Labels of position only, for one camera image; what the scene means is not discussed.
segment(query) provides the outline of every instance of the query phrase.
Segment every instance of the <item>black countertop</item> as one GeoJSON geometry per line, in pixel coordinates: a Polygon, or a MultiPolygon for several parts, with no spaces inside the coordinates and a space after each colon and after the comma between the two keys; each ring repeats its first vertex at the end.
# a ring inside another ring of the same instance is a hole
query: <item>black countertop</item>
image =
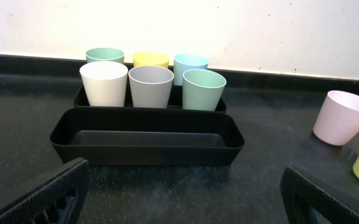
{"type": "MultiPolygon", "coordinates": [[[[0,193],[62,164],[49,136],[79,78],[0,75],[0,193]]],[[[78,223],[288,223],[279,191],[294,164],[359,199],[359,134],[329,146],[312,134],[326,92],[226,88],[245,145],[228,167],[91,168],[78,223]]]]}

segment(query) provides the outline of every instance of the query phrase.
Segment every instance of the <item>mint green cup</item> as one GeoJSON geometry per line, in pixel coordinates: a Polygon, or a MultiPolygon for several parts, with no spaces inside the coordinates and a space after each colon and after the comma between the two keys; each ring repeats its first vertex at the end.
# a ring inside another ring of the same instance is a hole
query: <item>mint green cup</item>
{"type": "Polygon", "coordinates": [[[217,72],[187,70],[184,72],[183,109],[215,111],[225,85],[225,78],[217,72]]]}
{"type": "Polygon", "coordinates": [[[108,47],[88,50],[85,53],[85,57],[87,63],[109,61],[124,64],[124,52],[122,50],[112,49],[108,47]]]}

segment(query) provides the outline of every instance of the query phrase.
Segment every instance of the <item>black tray holding cups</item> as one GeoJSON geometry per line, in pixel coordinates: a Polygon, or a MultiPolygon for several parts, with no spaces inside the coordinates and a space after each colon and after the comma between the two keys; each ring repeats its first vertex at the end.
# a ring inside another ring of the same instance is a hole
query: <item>black tray holding cups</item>
{"type": "Polygon", "coordinates": [[[50,141],[64,162],[141,166],[225,166],[245,143],[224,113],[103,107],[66,111],[50,141]]]}
{"type": "MultiPolygon", "coordinates": [[[[84,86],[81,86],[80,90],[77,92],[73,99],[74,107],[79,106],[90,106],[88,98],[86,97],[84,86]]],[[[130,86],[127,85],[124,107],[133,108],[132,95],[130,86]]],[[[182,86],[173,85],[171,88],[171,93],[168,99],[167,109],[169,110],[181,110],[182,109],[182,86]]],[[[226,104],[223,101],[222,97],[219,99],[215,112],[226,113],[226,104]]]]}

